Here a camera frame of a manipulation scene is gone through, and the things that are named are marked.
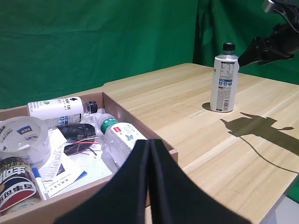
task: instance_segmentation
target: blue pen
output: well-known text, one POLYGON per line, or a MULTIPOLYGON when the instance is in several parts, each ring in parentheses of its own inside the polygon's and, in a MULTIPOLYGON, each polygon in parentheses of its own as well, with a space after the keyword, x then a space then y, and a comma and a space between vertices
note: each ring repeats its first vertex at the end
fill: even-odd
POLYGON ((37 187, 39 189, 41 198, 43 200, 49 199, 50 197, 48 195, 48 191, 47 191, 47 189, 45 188, 45 186, 43 184, 43 181, 42 181, 41 175, 38 172, 38 169, 37 168, 32 168, 32 172, 33 172, 34 177, 36 178, 36 183, 37 183, 37 187))

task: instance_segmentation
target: clear plastic bottle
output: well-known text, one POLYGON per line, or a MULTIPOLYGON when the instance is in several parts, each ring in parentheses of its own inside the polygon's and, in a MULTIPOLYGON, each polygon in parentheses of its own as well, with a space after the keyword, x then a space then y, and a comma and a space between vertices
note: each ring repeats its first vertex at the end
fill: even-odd
POLYGON ((60 125, 75 124, 83 120, 84 116, 96 113, 96 101, 83 101, 80 97, 51 99, 27 104, 28 115, 42 119, 48 128, 60 125))
POLYGON ((214 60, 211 109, 217 112, 230 112, 234 108, 235 94, 239 78, 238 56, 235 44, 223 44, 223 53, 214 60))
POLYGON ((98 117, 97 126, 104 134, 103 152, 108 152, 120 167, 132 151, 138 139, 146 138, 130 123, 118 122, 114 116, 104 113, 98 117))

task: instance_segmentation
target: wood grain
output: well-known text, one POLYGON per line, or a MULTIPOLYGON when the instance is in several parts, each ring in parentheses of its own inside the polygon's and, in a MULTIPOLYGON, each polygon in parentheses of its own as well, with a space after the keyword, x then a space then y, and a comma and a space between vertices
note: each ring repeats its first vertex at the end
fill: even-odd
POLYGON ((259 223, 299 172, 299 86, 240 74, 234 110, 217 113, 211 82, 212 68, 186 63, 85 92, 106 92, 178 150, 200 188, 259 223))

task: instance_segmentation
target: cardboard box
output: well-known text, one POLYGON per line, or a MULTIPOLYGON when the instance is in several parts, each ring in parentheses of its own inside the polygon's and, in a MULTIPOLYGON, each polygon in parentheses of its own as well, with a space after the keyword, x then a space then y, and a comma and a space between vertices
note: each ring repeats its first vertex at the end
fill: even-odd
MULTIPOLYGON (((128 122, 133 124, 147 139, 161 139, 160 136, 150 130, 145 124, 139 121, 130 112, 125 110, 104 92, 100 91, 78 96, 85 101, 97 101, 99 108, 105 108, 107 113, 115 116, 120 122, 128 122)), ((27 116, 26 106, 11 108, 0 112, 0 120, 6 120, 16 116, 27 116)), ((163 140, 163 142, 174 160, 178 161, 178 152, 176 149, 174 149, 165 140, 163 140)), ((78 189, 71 190, 62 195, 53 197, 49 200, 39 202, 22 210, 4 215, 0 217, 0 223, 51 224, 54 222, 56 217, 71 211, 82 202, 92 197, 105 185, 105 183, 111 179, 111 177, 112 175, 87 184, 78 189)))

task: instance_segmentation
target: packing tape roll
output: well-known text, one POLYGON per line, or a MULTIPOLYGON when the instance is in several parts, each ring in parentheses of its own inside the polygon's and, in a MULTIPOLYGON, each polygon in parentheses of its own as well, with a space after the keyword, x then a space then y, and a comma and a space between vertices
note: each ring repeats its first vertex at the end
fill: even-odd
POLYGON ((33 168, 42 167, 51 155, 48 127, 34 117, 0 122, 0 159, 22 157, 33 168))

